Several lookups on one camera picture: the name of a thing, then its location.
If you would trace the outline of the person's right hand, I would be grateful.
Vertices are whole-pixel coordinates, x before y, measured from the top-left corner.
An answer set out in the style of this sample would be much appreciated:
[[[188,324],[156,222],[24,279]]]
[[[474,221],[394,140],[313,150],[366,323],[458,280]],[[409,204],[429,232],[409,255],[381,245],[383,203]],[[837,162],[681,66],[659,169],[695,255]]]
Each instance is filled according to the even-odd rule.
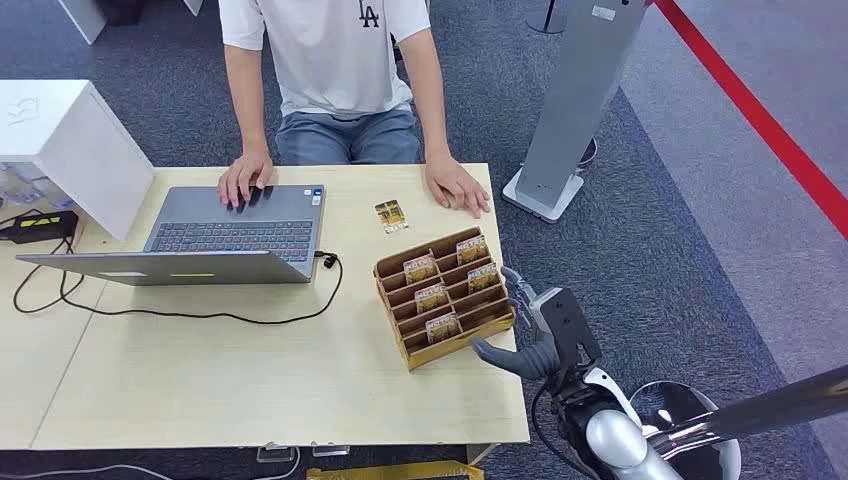
[[[266,148],[248,148],[219,177],[218,199],[222,205],[239,207],[250,200],[252,188],[268,186],[272,175],[269,151]]]

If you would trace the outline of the person's left hand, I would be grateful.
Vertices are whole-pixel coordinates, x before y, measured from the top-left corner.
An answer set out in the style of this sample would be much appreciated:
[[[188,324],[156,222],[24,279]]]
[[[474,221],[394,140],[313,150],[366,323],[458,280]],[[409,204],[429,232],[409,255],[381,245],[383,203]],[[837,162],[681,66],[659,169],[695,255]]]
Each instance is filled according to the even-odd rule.
[[[431,196],[442,207],[467,211],[475,219],[491,212],[488,192],[449,153],[426,154],[424,178]]]

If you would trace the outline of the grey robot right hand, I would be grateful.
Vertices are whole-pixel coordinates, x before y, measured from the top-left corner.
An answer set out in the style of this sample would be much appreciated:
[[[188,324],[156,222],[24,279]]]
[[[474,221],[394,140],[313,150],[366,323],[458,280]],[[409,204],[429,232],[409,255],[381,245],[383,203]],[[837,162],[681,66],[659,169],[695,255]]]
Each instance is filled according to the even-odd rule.
[[[508,298],[508,304],[531,328],[534,341],[517,351],[510,351],[495,347],[482,337],[473,337],[471,346],[482,361],[516,374],[522,379],[547,378],[560,369],[561,361],[555,337],[542,313],[542,307],[553,300],[562,288],[552,287],[537,293],[515,270],[503,266],[500,272],[506,280],[506,286],[518,291],[516,298]]]

